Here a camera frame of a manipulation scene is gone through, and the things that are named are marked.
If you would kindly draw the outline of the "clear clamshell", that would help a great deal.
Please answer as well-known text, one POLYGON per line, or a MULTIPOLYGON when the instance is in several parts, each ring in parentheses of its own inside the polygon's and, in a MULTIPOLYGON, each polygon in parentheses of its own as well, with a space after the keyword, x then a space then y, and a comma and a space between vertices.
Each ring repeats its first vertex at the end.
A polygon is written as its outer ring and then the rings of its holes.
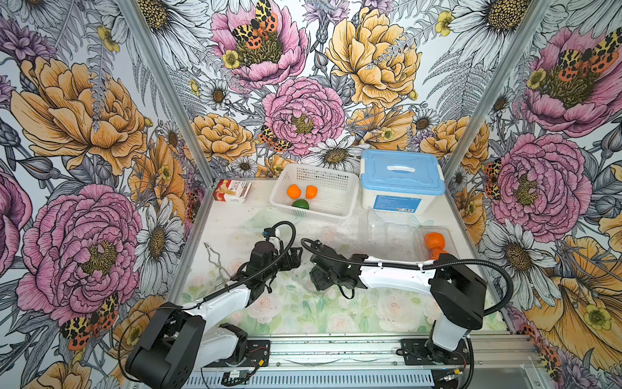
POLYGON ((420 224, 411 215, 365 210, 359 216, 358 242, 363 254, 379 259, 413 263, 424 257, 420 224))
POLYGON ((414 229, 414 257, 416 263, 437 262, 443 254, 455 257, 457 251, 447 229, 423 226, 414 229))

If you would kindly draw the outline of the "green toy fruit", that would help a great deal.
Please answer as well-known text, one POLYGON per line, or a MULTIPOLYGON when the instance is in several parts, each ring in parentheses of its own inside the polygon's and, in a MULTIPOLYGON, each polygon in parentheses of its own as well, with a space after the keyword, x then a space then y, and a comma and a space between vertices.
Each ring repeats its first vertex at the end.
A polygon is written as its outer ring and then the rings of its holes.
POLYGON ((292 203, 292 206, 294 208, 303 209, 303 210, 310 209, 309 202, 306 199, 297 199, 292 203))

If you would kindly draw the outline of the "orange toy fruit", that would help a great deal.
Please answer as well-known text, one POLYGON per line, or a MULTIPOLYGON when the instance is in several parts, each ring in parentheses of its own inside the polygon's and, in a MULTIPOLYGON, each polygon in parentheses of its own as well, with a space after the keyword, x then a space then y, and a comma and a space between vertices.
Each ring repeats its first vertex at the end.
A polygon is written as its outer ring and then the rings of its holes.
POLYGON ((432 261, 437 261, 440 259, 440 256, 446 254, 446 251, 441 248, 432 248, 429 251, 429 259, 432 261))
POLYGON ((318 189, 316 186, 306 186, 305 197, 306 199, 315 199, 317 197, 318 189))
POLYGON ((441 233, 431 232, 424 235, 424 244, 430 251, 432 248, 445 249, 445 238, 441 233))
POLYGON ((288 187, 287 195, 290 199, 294 199, 294 200, 299 199, 302 195, 301 188, 299 188, 298 185, 293 184, 288 187))

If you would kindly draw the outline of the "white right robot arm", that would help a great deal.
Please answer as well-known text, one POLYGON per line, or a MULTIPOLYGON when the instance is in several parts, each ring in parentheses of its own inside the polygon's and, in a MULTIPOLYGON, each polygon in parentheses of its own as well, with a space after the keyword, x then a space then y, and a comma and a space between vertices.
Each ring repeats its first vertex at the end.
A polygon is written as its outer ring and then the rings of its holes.
POLYGON ((367 254, 347 259, 309 238, 303 238, 301 245, 311 254, 310 278, 318 291, 336 286, 347 299, 354 298, 357 289, 397 289, 431 296, 442 314, 426 345, 430 353, 454 352, 466 335, 483 327, 487 282, 451 254, 401 264, 367 254))

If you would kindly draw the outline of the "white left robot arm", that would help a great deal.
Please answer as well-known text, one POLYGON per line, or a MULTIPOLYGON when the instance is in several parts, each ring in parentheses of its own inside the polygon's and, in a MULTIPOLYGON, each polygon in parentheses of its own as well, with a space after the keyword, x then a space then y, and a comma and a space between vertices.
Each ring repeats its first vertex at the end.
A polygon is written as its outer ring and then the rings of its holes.
POLYGON ((124 371, 150 388, 180 388, 214 362, 242 362, 248 335, 225 318, 269 291, 279 272, 300 267, 302 254, 292 244, 259 241, 226 287, 184 306, 166 302, 148 312, 149 323, 122 363, 124 371))

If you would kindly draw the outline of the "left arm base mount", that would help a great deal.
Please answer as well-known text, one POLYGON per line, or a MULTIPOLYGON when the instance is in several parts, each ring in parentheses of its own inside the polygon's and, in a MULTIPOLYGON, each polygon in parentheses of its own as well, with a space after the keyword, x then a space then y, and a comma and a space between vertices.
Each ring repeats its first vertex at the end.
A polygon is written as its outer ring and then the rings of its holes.
POLYGON ((209 367, 228 367, 228 368, 263 368, 267 367, 270 361, 271 342, 267 339, 250 339, 246 341, 244 348, 237 347, 233 356, 215 361, 209 367))

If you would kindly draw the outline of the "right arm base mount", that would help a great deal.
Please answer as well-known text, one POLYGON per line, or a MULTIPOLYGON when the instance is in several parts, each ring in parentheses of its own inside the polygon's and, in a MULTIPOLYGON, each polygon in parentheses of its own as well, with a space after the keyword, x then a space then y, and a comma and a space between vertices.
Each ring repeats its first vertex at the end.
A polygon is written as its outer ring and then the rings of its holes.
POLYGON ((461 339, 455 351, 447 351, 422 337, 400 340, 395 353, 403 358, 406 366, 466 366, 472 356, 467 342, 461 339))

